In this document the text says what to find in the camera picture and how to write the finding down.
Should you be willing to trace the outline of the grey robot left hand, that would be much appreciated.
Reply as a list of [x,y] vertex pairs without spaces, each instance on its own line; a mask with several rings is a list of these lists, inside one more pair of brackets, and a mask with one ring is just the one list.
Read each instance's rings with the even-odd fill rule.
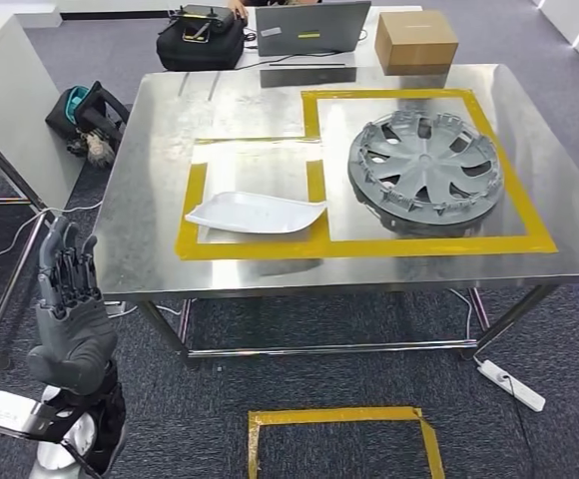
[[112,367],[117,336],[98,288],[92,235],[78,248],[76,224],[59,216],[39,249],[36,306],[41,343],[27,364],[34,377],[78,395],[97,391]]

